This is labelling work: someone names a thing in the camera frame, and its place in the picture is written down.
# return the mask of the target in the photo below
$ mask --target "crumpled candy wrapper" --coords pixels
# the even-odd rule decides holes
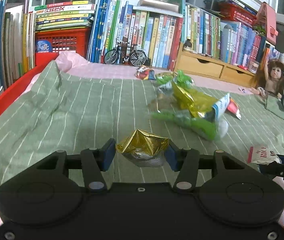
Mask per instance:
[[[169,139],[136,129],[116,150],[138,167],[159,167],[165,162]]]

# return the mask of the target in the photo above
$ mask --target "miniature bicycle model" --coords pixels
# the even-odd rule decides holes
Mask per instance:
[[[116,47],[109,50],[104,56],[104,64],[114,64],[120,55],[124,57],[125,62],[130,62],[132,66],[140,67],[146,62],[146,54],[143,50],[137,49],[137,44],[132,44],[132,51],[129,56],[125,56],[122,51],[122,43],[128,44],[128,42],[117,39]]]

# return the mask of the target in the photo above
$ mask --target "snack bag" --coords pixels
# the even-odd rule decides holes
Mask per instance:
[[[281,159],[277,154],[268,147],[260,145],[250,147],[247,163],[268,165],[274,161],[281,163]]]

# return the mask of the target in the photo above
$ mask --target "red snack wrapper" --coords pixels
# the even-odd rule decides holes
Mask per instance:
[[[235,114],[235,116],[239,120],[241,120],[241,114],[240,114],[239,106],[232,98],[230,98],[230,103],[227,107],[227,110],[229,110],[231,113]]]

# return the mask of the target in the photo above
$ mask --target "bicycle wheel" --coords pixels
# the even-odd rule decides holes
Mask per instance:
[[[140,67],[146,62],[146,54],[142,50],[133,51],[130,54],[130,63],[135,67]]]
[[[118,60],[119,54],[116,49],[109,50],[104,56],[104,64],[114,64]]]

